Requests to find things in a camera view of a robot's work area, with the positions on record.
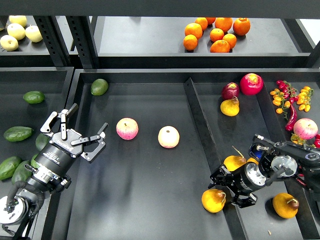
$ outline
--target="chili pepper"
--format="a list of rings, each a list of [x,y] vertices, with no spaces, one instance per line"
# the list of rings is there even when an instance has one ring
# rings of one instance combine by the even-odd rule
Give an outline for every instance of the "chili pepper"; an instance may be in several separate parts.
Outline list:
[[[285,125],[285,130],[287,131],[292,131],[294,129],[294,125],[297,121],[297,111],[295,109],[295,107],[290,104],[290,118],[289,118],[289,121],[287,122],[287,124]]]

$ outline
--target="green avocado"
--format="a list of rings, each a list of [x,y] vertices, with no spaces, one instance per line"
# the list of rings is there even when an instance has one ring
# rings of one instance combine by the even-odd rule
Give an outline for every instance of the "green avocado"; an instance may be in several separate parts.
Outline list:
[[[13,174],[13,176],[11,178],[12,184],[15,184],[17,181],[25,182],[28,177],[31,177],[32,172],[28,171],[25,168],[26,164],[30,165],[30,161],[23,161],[16,168],[16,170],[14,171],[14,174]]]
[[[106,93],[108,90],[108,82],[102,78],[98,78],[94,80],[91,85],[91,94],[93,96],[101,96]]]
[[[4,132],[4,138],[9,142],[19,142],[29,138],[34,130],[27,126],[13,126]]]
[[[28,104],[39,104],[45,100],[45,95],[41,91],[28,91],[23,95],[23,99]]]
[[[0,180],[11,178],[22,159],[18,156],[11,156],[0,164]]]

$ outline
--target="apple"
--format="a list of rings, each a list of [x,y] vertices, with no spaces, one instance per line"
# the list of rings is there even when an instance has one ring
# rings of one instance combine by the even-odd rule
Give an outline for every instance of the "apple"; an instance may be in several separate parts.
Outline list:
[[[26,36],[26,30],[18,23],[9,24],[6,30],[10,36],[17,40],[21,40]]]
[[[309,140],[318,134],[318,126],[309,118],[301,118],[293,125],[293,132],[300,138]]]
[[[25,29],[25,35],[31,42],[37,43],[42,40],[38,26],[30,25]]]
[[[23,28],[27,25],[27,17],[24,15],[10,15],[9,21],[12,24],[20,24]]]
[[[8,52],[14,51],[18,48],[18,40],[13,36],[4,35],[0,38],[0,45]]]
[[[241,78],[239,86],[244,95],[256,95],[264,87],[264,80],[258,74],[248,73]]]
[[[139,131],[137,122],[130,117],[120,119],[116,124],[115,129],[120,138],[124,140],[134,139]]]
[[[162,147],[166,149],[172,149],[178,145],[179,140],[179,132],[173,126],[164,126],[160,129],[158,141]]]

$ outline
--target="yellow cherry tomato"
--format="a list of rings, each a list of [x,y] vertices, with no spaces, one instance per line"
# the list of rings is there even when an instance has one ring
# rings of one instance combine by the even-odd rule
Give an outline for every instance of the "yellow cherry tomato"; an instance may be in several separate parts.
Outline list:
[[[279,108],[277,108],[277,109],[275,110],[275,112],[276,112],[277,114],[282,114],[282,113],[284,112],[284,110],[279,107]]]
[[[281,105],[281,102],[280,101],[277,101],[277,100],[273,100],[272,103],[276,106],[280,106]]]
[[[301,104],[300,106],[299,106],[299,110],[300,111],[302,111],[303,109],[305,109],[306,108],[306,105],[304,105],[304,104]]]
[[[289,101],[286,101],[286,102],[284,103],[284,106],[285,106],[286,108],[289,108],[289,107],[290,107],[290,102],[289,102]]]
[[[309,104],[305,105],[304,111],[307,113],[309,112],[311,106]]]
[[[298,101],[296,102],[296,104],[300,105],[300,104],[303,104],[304,103],[304,100],[299,98]]]

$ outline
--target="orange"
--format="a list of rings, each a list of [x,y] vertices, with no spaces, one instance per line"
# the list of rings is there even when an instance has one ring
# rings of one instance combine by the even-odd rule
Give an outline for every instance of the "orange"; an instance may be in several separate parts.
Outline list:
[[[230,49],[233,49],[237,43],[237,37],[232,33],[228,33],[223,36],[222,40],[225,40],[230,45]]]
[[[246,35],[250,30],[250,21],[246,17],[239,17],[233,23],[233,31],[239,36]]]
[[[215,22],[216,18],[215,17],[206,17],[206,20],[208,21],[208,25],[211,25]]]
[[[215,19],[215,27],[221,29],[224,33],[228,32],[232,27],[233,20],[231,17],[217,17]]]
[[[184,29],[184,34],[186,36],[192,34],[194,35],[197,39],[200,39],[202,37],[202,27],[198,23],[189,23],[185,29]]]
[[[194,35],[189,34],[183,39],[183,46],[188,51],[192,51],[198,46],[198,39]]]
[[[211,53],[228,53],[230,51],[230,45],[225,40],[215,41],[210,47]]]
[[[212,42],[215,42],[217,40],[222,40],[224,38],[224,31],[222,31],[220,28],[214,28],[210,32],[210,40]]]
[[[196,24],[200,24],[202,31],[208,27],[208,20],[205,17],[198,17],[195,21]]]

